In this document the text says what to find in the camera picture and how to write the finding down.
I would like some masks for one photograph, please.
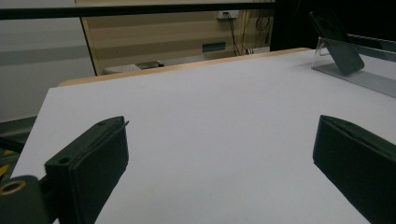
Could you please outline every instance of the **wooden table edge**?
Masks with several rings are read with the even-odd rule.
[[[282,50],[278,50],[278,51],[271,51],[271,52],[265,52],[265,53],[259,53],[259,54],[250,54],[250,55],[244,55],[244,56],[238,56],[238,57],[215,59],[215,60],[202,61],[202,62],[197,62],[197,63],[183,63],[183,64],[151,68],[151,69],[145,69],[145,70],[139,70],[139,71],[133,71],[133,72],[117,73],[117,74],[113,74],[113,75],[105,75],[105,76],[99,76],[99,77],[83,77],[83,78],[70,79],[70,80],[61,82],[59,84],[59,87],[72,86],[72,85],[97,82],[97,81],[105,81],[105,80],[122,78],[122,77],[135,77],[135,76],[156,74],[156,73],[161,73],[161,72],[204,66],[204,65],[214,64],[214,63],[227,63],[227,62],[234,62],[234,61],[240,61],[240,60],[246,60],[246,59],[271,57],[271,56],[295,53],[295,52],[306,51],[306,50],[310,50],[310,49],[307,49],[307,48],[282,49]]]

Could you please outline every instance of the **wall outlet box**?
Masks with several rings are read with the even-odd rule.
[[[239,10],[225,10],[218,12],[218,19],[219,20],[228,19],[228,16],[225,14],[227,12],[230,13],[230,17],[233,19],[236,19],[239,16]]]

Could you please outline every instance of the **electrical cable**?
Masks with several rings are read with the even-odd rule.
[[[235,42],[235,33],[233,32],[233,18],[231,18],[230,13],[228,13],[228,12],[224,12],[224,15],[227,16],[227,18],[228,18],[228,23],[230,23],[231,36],[233,37],[233,53],[235,54],[235,56],[240,56],[241,53],[240,53],[240,51],[239,51],[238,46],[236,46],[236,42]]]
[[[245,47],[245,35],[246,35],[246,30],[248,27],[248,24],[250,22],[250,12],[248,10],[246,10],[246,12],[244,13],[244,31],[242,33],[242,39],[241,39],[241,46],[242,49],[245,50],[245,55],[250,54],[250,50],[248,48]]]
[[[283,49],[283,46],[285,45],[286,40],[287,40],[288,37],[289,37],[289,33],[290,33],[290,30],[291,30],[291,27],[292,27],[292,25],[294,24],[294,21],[295,21],[295,19],[296,19],[296,17],[297,17],[298,9],[300,8],[301,2],[302,2],[302,0],[299,0],[299,1],[298,1],[297,8],[296,8],[296,10],[294,11],[293,17],[291,18],[291,22],[290,22],[289,28],[288,28],[287,32],[285,33],[285,37],[283,38],[282,43],[280,44],[280,48],[281,48],[281,49]]]
[[[258,47],[258,43],[260,42],[259,49],[257,49],[260,50],[262,48],[262,43],[264,41],[265,43],[268,43],[269,40],[269,34],[271,29],[271,16],[260,15],[260,17],[256,20],[256,29],[259,31],[259,34],[256,37],[254,49]]]

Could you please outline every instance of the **black plastic part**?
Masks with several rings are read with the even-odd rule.
[[[0,137],[0,148],[22,153],[24,144]]]
[[[94,223],[128,164],[123,117],[103,120],[46,162],[61,223]]]
[[[321,116],[314,163],[371,223],[396,223],[396,146],[342,119]]]
[[[217,42],[217,43],[202,45],[202,52],[209,52],[209,51],[222,50],[222,49],[225,49],[225,42]]]
[[[58,207],[56,189],[50,184],[47,176],[44,176],[42,179],[40,179],[38,184],[40,185],[41,194],[44,199],[44,205],[47,209],[49,223],[53,223],[56,218],[58,218],[58,212],[56,210]]]
[[[0,186],[0,222],[7,224],[50,223],[36,177],[23,175]]]
[[[309,13],[309,20],[311,20],[319,36],[341,42],[328,42],[326,47],[343,75],[353,74],[364,67],[364,62],[359,53],[347,44],[351,43],[349,37],[341,22],[331,10],[312,11]]]

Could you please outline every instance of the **white table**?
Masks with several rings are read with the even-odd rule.
[[[396,143],[396,99],[311,70],[314,51],[49,90],[14,176],[123,115],[130,163],[97,223],[368,223],[315,166],[320,115]]]

